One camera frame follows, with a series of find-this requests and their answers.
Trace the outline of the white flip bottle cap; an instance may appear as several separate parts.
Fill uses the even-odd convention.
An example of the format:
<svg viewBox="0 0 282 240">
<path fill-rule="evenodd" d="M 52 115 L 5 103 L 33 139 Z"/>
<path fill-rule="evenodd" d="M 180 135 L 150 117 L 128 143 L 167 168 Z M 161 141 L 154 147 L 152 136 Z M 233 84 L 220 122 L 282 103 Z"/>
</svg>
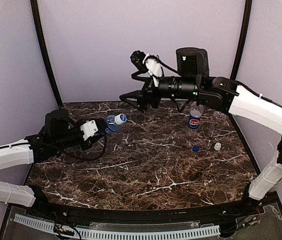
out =
<svg viewBox="0 0 282 240">
<path fill-rule="evenodd" d="M 220 151 L 222 148 L 222 144 L 220 142 L 216 142 L 214 147 L 213 147 L 216 151 Z"/>
</svg>

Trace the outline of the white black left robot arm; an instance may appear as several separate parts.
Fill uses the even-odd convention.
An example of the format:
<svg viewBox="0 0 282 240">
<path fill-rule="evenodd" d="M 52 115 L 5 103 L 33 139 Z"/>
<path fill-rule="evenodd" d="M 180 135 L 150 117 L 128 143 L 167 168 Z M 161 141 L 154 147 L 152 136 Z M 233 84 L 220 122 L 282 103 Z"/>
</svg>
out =
<svg viewBox="0 0 282 240">
<path fill-rule="evenodd" d="M 58 154 L 75 158 L 66 149 L 75 146 L 83 151 L 90 149 L 105 136 L 105 128 L 105 120 L 101 118 L 74 121 L 65 109 L 53 110 L 46 114 L 38 134 L 0 146 L 0 170 L 41 163 Z M 45 204 L 48 199 L 38 186 L 0 181 L 0 202 L 32 207 Z"/>
</svg>

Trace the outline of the black frame post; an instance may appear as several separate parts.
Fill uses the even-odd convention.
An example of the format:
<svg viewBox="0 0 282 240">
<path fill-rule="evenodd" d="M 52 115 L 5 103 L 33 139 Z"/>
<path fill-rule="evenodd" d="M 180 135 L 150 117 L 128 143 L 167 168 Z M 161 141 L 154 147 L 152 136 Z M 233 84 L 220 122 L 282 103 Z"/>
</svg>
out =
<svg viewBox="0 0 282 240">
<path fill-rule="evenodd" d="M 45 41 L 43 25 L 42 25 L 41 16 L 40 16 L 39 1 L 31 0 L 30 5 L 31 5 L 31 12 L 32 12 L 34 26 L 35 26 L 37 41 L 39 44 L 39 48 L 40 48 L 42 60 L 44 63 L 45 71 L 48 77 L 48 81 L 49 81 L 54 99 L 56 101 L 57 107 L 61 108 L 63 106 L 63 101 L 62 101 L 60 91 L 57 86 L 57 82 L 56 82 L 54 72 L 52 69 L 52 65 L 50 62 L 50 58 L 49 58 L 49 53 L 48 53 L 48 49 L 47 49 L 47 45 Z"/>
<path fill-rule="evenodd" d="M 253 4 L 252 0 L 245 0 L 237 49 L 236 49 L 233 66 L 232 66 L 232 70 L 230 74 L 231 80 L 235 80 L 239 72 L 239 67 L 240 67 L 240 63 L 241 63 L 241 59 L 243 56 L 243 51 L 244 51 L 244 47 L 246 43 L 246 38 L 248 34 L 249 22 L 250 22 L 251 11 L 252 11 L 252 4 Z"/>
</svg>

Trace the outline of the black front table rail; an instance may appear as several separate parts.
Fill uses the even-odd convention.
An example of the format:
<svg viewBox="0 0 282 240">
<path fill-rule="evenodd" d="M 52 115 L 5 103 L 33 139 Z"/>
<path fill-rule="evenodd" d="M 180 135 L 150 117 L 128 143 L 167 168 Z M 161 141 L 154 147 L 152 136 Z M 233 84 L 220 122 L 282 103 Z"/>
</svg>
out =
<svg viewBox="0 0 282 240">
<path fill-rule="evenodd" d="M 172 210 L 106 210 L 66 206 L 55 203 L 40 203 L 28 208 L 26 213 L 35 217 L 56 220 L 74 225 L 90 223 L 110 224 L 167 224 L 199 221 L 202 224 L 228 224 L 237 218 L 257 214 L 259 208 L 241 201 L 204 207 Z"/>
</svg>

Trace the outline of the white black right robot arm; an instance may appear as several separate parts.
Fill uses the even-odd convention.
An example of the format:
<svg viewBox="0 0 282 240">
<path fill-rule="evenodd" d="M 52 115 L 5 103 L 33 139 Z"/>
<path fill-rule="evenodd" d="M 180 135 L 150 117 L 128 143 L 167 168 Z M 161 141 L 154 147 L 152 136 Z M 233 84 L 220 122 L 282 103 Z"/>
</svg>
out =
<svg viewBox="0 0 282 240">
<path fill-rule="evenodd" d="M 225 77 L 211 77 L 208 53 L 202 48 L 176 50 L 177 68 L 165 76 L 166 65 L 155 55 L 134 51 L 130 60 L 137 68 L 132 74 L 143 82 L 140 90 L 122 94 L 121 101 L 145 112 L 148 106 L 158 108 L 161 99 L 196 102 L 224 114 L 256 122 L 281 135 L 276 153 L 269 164 L 248 186 L 246 198 L 257 202 L 282 179 L 282 105 L 245 84 Z"/>
</svg>

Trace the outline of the pepsi bottle blue label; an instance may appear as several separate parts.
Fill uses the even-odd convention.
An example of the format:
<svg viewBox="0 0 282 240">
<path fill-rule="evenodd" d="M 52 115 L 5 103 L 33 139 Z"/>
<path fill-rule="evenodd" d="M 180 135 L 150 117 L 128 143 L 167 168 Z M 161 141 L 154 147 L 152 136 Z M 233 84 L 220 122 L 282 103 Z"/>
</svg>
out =
<svg viewBox="0 0 282 240">
<path fill-rule="evenodd" d="M 199 131 L 203 110 L 203 106 L 198 104 L 197 102 L 193 102 L 189 108 L 189 117 L 187 120 L 187 133 L 191 137 L 195 137 Z"/>
</svg>

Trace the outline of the black left rear frame post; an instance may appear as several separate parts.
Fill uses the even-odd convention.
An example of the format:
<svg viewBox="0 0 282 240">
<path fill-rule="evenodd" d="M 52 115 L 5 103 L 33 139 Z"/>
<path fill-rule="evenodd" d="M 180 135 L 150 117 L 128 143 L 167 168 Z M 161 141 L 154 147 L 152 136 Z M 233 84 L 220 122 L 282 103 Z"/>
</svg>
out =
<svg viewBox="0 0 282 240">
<path fill-rule="evenodd" d="M 40 16 L 39 1 L 31 0 L 30 5 L 31 5 L 31 12 L 32 12 L 34 26 L 35 26 L 37 41 L 39 44 L 39 48 L 40 48 L 42 60 L 44 63 L 45 71 L 48 77 L 48 81 L 49 81 L 54 99 L 56 101 L 57 107 L 61 108 L 63 106 L 63 101 L 62 101 L 60 91 L 57 86 L 57 82 L 56 82 L 54 72 L 52 69 L 52 65 L 50 62 L 50 58 L 49 58 L 49 53 L 48 53 L 48 49 L 47 49 L 47 45 L 45 41 L 43 25 L 42 25 L 41 16 Z"/>
</svg>

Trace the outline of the small water bottle blue label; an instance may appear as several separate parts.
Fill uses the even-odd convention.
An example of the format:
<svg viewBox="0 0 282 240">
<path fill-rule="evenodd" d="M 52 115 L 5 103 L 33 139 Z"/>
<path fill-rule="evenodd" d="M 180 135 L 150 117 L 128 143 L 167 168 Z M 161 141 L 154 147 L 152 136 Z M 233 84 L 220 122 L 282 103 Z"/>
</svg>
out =
<svg viewBox="0 0 282 240">
<path fill-rule="evenodd" d="M 105 118 L 105 131 L 107 134 L 112 134 L 117 132 L 121 125 L 127 121 L 125 114 L 120 113 L 117 115 L 109 115 Z"/>
</svg>

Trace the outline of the black right table edge rail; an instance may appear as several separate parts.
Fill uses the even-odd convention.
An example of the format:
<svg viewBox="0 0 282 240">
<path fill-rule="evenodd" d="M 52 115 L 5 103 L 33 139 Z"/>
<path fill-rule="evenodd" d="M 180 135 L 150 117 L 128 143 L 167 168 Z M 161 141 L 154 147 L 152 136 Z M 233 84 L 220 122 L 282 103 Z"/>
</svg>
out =
<svg viewBox="0 0 282 240">
<path fill-rule="evenodd" d="M 228 114 L 227 116 L 228 116 L 229 120 L 231 121 L 231 124 L 233 125 L 236 133 L 238 134 L 239 139 L 242 142 L 247 155 L 249 156 L 249 159 L 251 161 L 251 164 L 252 164 L 256 174 L 259 175 L 261 173 L 261 170 L 259 168 L 259 165 L 256 161 L 256 158 L 255 158 L 255 156 L 254 156 L 245 136 L 243 135 L 243 132 L 241 131 L 241 129 L 240 129 L 237 121 L 235 120 L 235 118 L 231 114 Z"/>
</svg>

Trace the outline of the black right rear frame post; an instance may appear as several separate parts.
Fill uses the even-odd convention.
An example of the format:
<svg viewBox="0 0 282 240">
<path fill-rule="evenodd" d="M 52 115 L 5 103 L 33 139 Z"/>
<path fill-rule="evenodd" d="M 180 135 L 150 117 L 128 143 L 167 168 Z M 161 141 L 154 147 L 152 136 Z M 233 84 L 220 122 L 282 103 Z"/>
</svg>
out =
<svg viewBox="0 0 282 240">
<path fill-rule="evenodd" d="M 239 72 L 239 67 L 240 67 L 240 63 L 241 63 L 241 59 L 243 56 L 243 51 L 244 51 L 244 47 L 246 43 L 246 38 L 248 34 L 249 22 L 250 22 L 251 11 L 252 11 L 252 4 L 253 4 L 252 0 L 245 0 L 237 49 L 236 49 L 233 66 L 232 66 L 232 70 L 230 74 L 231 80 L 235 80 Z"/>
</svg>

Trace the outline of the large clear plastic bottle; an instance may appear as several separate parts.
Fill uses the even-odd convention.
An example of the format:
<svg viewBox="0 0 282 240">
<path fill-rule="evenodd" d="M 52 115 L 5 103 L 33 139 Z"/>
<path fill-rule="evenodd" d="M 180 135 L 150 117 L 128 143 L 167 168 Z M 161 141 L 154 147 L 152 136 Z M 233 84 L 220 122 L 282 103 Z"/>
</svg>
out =
<svg viewBox="0 0 282 240">
<path fill-rule="evenodd" d="M 226 122 L 227 115 L 220 112 L 220 111 L 215 111 L 213 113 L 210 127 L 209 127 L 209 136 L 212 138 L 216 138 L 220 135 L 223 126 Z"/>
</svg>

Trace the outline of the blue pepsi bottle cap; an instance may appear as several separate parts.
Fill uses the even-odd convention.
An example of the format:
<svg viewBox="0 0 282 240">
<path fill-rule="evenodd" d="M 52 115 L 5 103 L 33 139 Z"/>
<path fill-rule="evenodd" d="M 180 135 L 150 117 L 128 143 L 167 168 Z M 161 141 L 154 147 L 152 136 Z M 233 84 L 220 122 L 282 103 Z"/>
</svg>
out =
<svg viewBox="0 0 282 240">
<path fill-rule="evenodd" d="M 199 151 L 199 147 L 198 147 L 197 145 L 194 145 L 194 146 L 192 147 L 192 151 L 193 151 L 193 152 L 198 152 L 198 151 Z"/>
</svg>

